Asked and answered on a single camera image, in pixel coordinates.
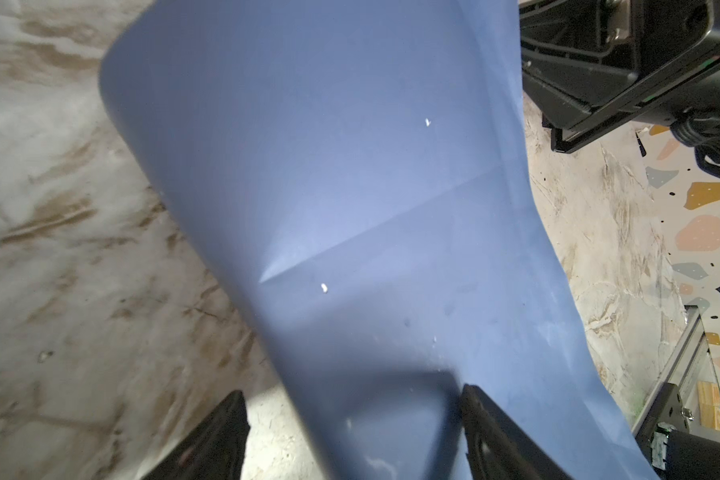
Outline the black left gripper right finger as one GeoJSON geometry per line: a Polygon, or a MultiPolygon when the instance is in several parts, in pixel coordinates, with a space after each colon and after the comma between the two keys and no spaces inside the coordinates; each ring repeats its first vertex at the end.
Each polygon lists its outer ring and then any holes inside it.
{"type": "Polygon", "coordinates": [[[474,479],[567,479],[561,469],[478,386],[466,384],[460,412],[474,479]]]}

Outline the blue wrapping paper sheet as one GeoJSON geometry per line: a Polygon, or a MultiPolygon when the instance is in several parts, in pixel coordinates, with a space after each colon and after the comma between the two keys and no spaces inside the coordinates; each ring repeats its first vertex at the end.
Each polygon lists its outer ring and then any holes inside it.
{"type": "Polygon", "coordinates": [[[654,472],[534,203],[513,1],[158,1],[106,111],[333,479],[466,479],[482,388],[575,479],[654,472]]]}

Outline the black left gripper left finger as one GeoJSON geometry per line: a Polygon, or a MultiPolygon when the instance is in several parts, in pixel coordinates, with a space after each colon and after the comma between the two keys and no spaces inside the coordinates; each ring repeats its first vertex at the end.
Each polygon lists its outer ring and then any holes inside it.
{"type": "Polygon", "coordinates": [[[239,480],[250,425],[245,397],[230,392],[145,480],[239,480]]]}

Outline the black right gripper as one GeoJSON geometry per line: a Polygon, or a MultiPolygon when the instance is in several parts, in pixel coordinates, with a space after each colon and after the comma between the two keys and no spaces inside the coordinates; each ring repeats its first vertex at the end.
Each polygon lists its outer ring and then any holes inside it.
{"type": "Polygon", "coordinates": [[[629,122],[720,136],[720,1],[523,1],[522,83],[551,148],[629,122]]]}

